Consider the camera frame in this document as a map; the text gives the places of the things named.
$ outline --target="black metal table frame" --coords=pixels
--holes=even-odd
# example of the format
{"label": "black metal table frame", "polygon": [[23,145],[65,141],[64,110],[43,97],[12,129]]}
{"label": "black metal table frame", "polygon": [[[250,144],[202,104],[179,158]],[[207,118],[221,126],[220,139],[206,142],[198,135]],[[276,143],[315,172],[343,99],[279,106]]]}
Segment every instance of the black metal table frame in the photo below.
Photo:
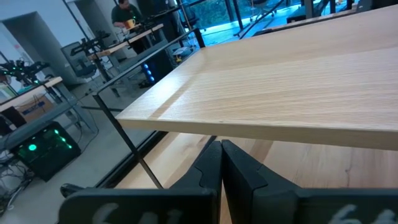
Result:
{"label": "black metal table frame", "polygon": [[126,132],[123,130],[122,126],[120,125],[119,121],[113,116],[111,110],[106,106],[106,103],[103,101],[103,99],[100,97],[100,93],[110,87],[112,84],[126,76],[129,72],[133,71],[135,68],[140,67],[143,63],[145,63],[147,60],[152,58],[153,56],[157,55],[161,51],[167,49],[174,43],[188,37],[191,33],[195,34],[195,37],[197,38],[197,42],[199,45],[199,48],[204,48],[205,43],[203,41],[203,38],[200,34],[200,30],[198,28],[191,30],[190,32],[185,33],[184,35],[181,35],[180,37],[177,37],[173,41],[169,42],[167,45],[163,46],[159,50],[153,52],[152,54],[148,55],[146,58],[140,60],[137,62],[135,65],[131,66],[129,69],[126,71],[122,72],[118,76],[114,77],[110,81],[106,82],[103,86],[99,87],[97,91],[93,94],[93,98],[99,105],[102,111],[104,111],[105,115],[108,117],[110,120],[111,124],[116,128],[116,131],[119,133],[119,135],[122,137],[123,141],[127,144],[129,149],[131,150],[131,153],[127,155],[111,172],[109,172],[98,184],[96,184],[96,187],[103,187],[109,182],[114,182],[118,179],[120,179],[120,174],[126,171],[126,168],[130,167],[133,168],[135,166],[134,161],[140,163],[144,170],[147,172],[149,175],[150,179],[155,183],[156,187],[159,189],[162,189],[163,186],[160,184],[159,180],[156,178],[154,173],[151,171],[149,166],[144,160],[145,154],[147,154],[166,134],[167,132],[164,131],[154,131],[152,134],[150,134],[143,142],[141,142],[138,147],[136,147],[132,141],[130,140],[129,136],[126,134]]}

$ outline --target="yellow mug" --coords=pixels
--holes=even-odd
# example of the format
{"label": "yellow mug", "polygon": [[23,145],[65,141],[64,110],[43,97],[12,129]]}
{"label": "yellow mug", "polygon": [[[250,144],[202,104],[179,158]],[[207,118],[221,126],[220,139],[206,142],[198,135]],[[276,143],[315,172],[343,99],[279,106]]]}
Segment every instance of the yellow mug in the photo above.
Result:
{"label": "yellow mug", "polygon": [[135,19],[130,19],[124,23],[126,26],[126,29],[132,29],[136,25],[136,20]]}

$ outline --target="person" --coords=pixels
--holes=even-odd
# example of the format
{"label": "person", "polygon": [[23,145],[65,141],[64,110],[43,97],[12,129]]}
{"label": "person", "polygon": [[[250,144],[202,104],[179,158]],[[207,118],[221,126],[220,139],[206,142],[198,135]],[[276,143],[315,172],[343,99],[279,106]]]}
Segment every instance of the person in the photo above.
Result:
{"label": "person", "polygon": [[[130,19],[134,19],[136,23],[139,23],[142,20],[141,13],[138,9],[129,3],[129,0],[118,0],[119,5],[115,6],[112,9],[112,23],[115,27],[125,28],[125,22]],[[132,48],[137,54],[145,51],[145,43],[141,39],[134,41],[131,43]]]}

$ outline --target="metal railing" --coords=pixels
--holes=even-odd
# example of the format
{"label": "metal railing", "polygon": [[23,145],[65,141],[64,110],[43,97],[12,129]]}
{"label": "metal railing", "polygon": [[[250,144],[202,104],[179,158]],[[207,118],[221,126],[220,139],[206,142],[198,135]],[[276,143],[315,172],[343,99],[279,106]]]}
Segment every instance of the metal railing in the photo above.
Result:
{"label": "metal railing", "polygon": [[149,175],[150,179],[155,183],[156,187],[159,189],[162,189],[163,186],[160,184],[159,180],[156,178],[155,174],[151,171],[147,163],[144,161],[143,157],[141,156],[139,150],[135,147],[135,145],[132,143],[130,140],[129,136],[126,134],[126,132],[123,130],[122,126],[120,125],[119,121],[113,116],[111,110],[106,106],[105,102],[103,99],[100,97],[100,93],[104,91],[106,88],[110,87],[113,85],[115,82],[120,80],[121,78],[125,77],[126,75],[129,74],[129,72],[133,71],[135,68],[140,67],[143,63],[145,63],[147,60],[151,59],[153,56],[157,55],[163,50],[166,50],[168,47],[172,46],[176,42],[188,37],[191,33],[195,34],[195,37],[197,39],[199,48],[204,48],[205,43],[203,41],[203,38],[200,34],[200,30],[198,28],[191,30],[190,32],[185,33],[184,35],[181,35],[180,37],[177,37],[173,41],[169,42],[167,45],[163,46],[159,50],[156,50],[152,54],[148,55],[144,59],[140,60],[137,62],[135,65],[131,66],[129,69],[126,71],[122,72],[120,75],[114,77],[110,81],[106,82],[103,86],[99,87],[96,91],[96,93],[93,94],[93,98],[99,105],[102,111],[104,111],[105,115],[108,117],[112,125],[116,128],[116,131],[120,134],[120,136],[123,138],[123,141],[127,144],[131,152],[133,153],[134,157],[138,160],[138,162],[142,165],[144,170],[147,172]]}

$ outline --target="black plastic mount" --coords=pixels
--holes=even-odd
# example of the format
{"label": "black plastic mount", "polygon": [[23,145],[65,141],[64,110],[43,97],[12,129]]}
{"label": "black plastic mount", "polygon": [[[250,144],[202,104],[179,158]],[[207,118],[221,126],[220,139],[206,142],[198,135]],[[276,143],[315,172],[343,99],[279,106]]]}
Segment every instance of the black plastic mount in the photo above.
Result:
{"label": "black plastic mount", "polygon": [[396,223],[397,189],[301,189],[229,140],[215,141],[171,188],[84,189],[60,223],[220,222],[221,177],[233,224]]}

